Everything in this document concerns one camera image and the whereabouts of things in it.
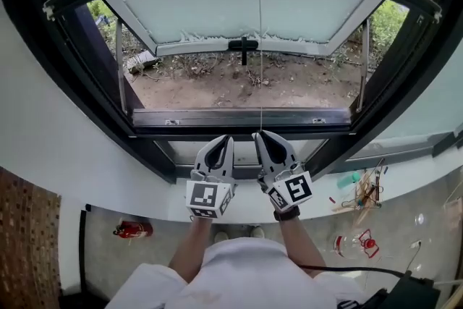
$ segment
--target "string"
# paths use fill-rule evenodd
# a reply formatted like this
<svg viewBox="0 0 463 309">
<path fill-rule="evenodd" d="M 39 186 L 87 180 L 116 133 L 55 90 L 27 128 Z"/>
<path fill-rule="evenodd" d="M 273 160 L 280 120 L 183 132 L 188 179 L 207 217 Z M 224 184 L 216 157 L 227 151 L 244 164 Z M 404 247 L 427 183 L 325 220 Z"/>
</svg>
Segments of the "string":
<svg viewBox="0 0 463 309">
<path fill-rule="evenodd" d="M 260 37 L 260 131 L 262 131 L 262 80 L 263 80 L 263 46 L 262 46 L 262 6 L 259 0 L 259 37 Z"/>
</svg>

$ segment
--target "dirt ground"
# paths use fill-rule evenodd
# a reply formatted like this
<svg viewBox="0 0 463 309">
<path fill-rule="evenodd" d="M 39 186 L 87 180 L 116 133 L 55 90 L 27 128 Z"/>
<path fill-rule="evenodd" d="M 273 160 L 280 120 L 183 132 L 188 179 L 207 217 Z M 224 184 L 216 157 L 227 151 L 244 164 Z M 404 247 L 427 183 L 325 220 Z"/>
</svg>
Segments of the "dirt ground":
<svg viewBox="0 0 463 309">
<path fill-rule="evenodd" d="M 360 63 L 357 47 L 350 61 Z M 241 65 L 238 53 L 164 57 L 126 77 L 147 109 L 218 107 L 346 107 L 360 88 L 360 67 L 301 56 L 264 53 Z"/>
</svg>

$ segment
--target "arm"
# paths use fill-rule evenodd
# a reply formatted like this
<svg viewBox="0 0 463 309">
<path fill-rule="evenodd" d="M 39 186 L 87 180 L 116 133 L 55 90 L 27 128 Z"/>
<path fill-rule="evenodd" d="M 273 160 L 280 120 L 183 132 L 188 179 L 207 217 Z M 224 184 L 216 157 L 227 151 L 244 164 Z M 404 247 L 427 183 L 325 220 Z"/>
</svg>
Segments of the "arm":
<svg viewBox="0 0 463 309">
<path fill-rule="evenodd" d="M 200 271 L 204 251 L 208 246 L 211 219 L 194 218 L 185 239 L 180 243 L 169 268 L 174 269 L 187 283 Z"/>
<path fill-rule="evenodd" d="M 326 266 L 324 259 L 313 244 L 299 218 L 280 221 L 280 229 L 288 252 L 288 258 L 293 263 L 306 266 Z M 312 278 L 321 273 L 321 271 L 310 271 L 308 269 L 304 269 L 304 271 Z"/>
</svg>

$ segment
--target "black window frame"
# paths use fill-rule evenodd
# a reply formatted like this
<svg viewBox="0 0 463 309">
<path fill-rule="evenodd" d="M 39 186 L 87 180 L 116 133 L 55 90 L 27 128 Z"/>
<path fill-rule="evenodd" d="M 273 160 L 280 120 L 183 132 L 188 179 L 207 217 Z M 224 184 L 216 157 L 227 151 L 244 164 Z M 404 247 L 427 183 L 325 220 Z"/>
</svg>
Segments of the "black window frame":
<svg viewBox="0 0 463 309">
<path fill-rule="evenodd" d="M 142 108 L 124 80 L 126 115 L 121 108 L 117 63 L 87 7 L 69 7 L 50 21 L 42 10 L 46 1 L 3 0 L 26 44 L 59 87 L 106 134 L 165 180 L 175 182 L 185 173 L 176 166 L 168 140 L 210 140 L 222 134 L 231 134 L 236 140 L 251 140 L 250 133 L 259 129 L 257 121 L 249 121 L 247 117 L 255 116 L 260 110 L 199 110 L 209 116 L 216 115 L 216 120 L 209 123 L 204 122 L 205 117 L 200 114 L 195 117 L 193 110 L 153 113 L 153 110 Z M 305 160 L 305 168 L 314 179 L 336 171 L 336 166 L 343 164 L 399 117 L 430 84 L 458 46 L 463 36 L 459 4 L 463 3 L 461 0 L 434 1 L 442 7 L 442 18 L 436 22 L 432 17 L 423 17 L 417 10 L 409 11 L 396 40 L 365 86 L 360 112 L 356 110 L 359 97 L 349 109 L 264 111 L 266 121 L 274 120 L 274 124 L 265 124 L 265 128 L 287 139 L 326 139 Z M 289 115 L 294 118 L 291 124 L 287 122 Z M 162 122 L 165 119 L 175 122 L 178 117 L 182 118 L 179 122 L 187 124 Z M 218 120 L 226 125 L 217 124 Z"/>
</svg>

